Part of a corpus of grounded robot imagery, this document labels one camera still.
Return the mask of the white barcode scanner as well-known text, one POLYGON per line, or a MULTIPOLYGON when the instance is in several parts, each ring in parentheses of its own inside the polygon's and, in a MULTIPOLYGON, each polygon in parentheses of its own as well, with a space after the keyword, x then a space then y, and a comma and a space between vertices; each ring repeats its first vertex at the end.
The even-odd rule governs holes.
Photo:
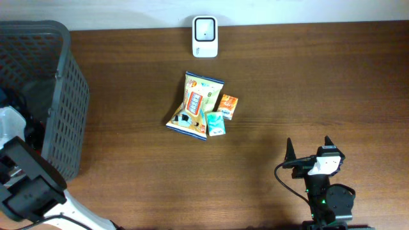
POLYGON ((195 58, 215 58, 219 50, 218 20, 202 15, 192 19, 192 54, 195 58))

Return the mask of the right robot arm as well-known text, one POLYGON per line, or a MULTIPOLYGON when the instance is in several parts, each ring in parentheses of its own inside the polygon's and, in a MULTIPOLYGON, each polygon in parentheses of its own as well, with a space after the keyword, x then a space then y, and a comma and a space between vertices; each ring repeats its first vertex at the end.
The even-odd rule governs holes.
POLYGON ((296 157, 292 141, 287 139, 284 162, 277 168, 291 169, 293 179, 303 179, 307 196, 295 192, 283 181, 279 183, 308 204, 312 220, 302 222, 302 229, 371 229, 370 226, 348 224, 353 219, 356 191, 330 182, 330 177, 340 171, 344 160, 345 155, 328 136, 316 154, 303 158, 296 157))

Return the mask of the grey plastic mesh basket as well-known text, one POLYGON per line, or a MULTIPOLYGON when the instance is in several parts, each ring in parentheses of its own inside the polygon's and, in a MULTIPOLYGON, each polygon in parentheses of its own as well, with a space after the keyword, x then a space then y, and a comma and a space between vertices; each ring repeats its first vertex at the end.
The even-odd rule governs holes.
POLYGON ((1 23, 1 89, 40 122, 41 156, 70 181, 79 173, 89 86, 60 22, 1 23))

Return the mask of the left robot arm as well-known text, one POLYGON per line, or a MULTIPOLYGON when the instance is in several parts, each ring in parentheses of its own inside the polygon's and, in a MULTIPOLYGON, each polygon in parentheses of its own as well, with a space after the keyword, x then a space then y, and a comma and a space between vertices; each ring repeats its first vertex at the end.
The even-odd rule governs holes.
POLYGON ((26 99, 1 88, 1 211, 16 222, 31 221, 28 229, 119 229, 69 193, 62 175, 40 155, 44 137, 45 126, 26 99))

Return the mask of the orange tissue pack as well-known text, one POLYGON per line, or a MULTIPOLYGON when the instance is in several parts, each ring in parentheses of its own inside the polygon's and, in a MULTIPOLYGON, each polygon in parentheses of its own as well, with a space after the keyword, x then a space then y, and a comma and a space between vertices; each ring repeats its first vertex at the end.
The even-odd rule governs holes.
POLYGON ((217 111, 222 113, 224 119, 232 120, 237 103, 236 97, 223 94, 217 111))

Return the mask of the beige wet wipes pack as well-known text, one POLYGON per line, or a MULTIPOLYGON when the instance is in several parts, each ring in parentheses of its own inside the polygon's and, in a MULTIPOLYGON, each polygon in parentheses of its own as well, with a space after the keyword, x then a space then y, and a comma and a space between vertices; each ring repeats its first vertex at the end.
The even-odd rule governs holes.
POLYGON ((223 86, 223 80, 186 72, 183 102, 166 127, 196 139, 207 140, 206 114, 213 111, 223 86))

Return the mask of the teal tissue pack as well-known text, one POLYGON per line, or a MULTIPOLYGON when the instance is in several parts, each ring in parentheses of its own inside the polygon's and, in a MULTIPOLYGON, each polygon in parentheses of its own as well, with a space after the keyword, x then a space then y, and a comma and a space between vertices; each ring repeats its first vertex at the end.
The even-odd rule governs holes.
POLYGON ((226 128, 221 112, 209 112, 206 115, 209 136, 225 135, 226 128))

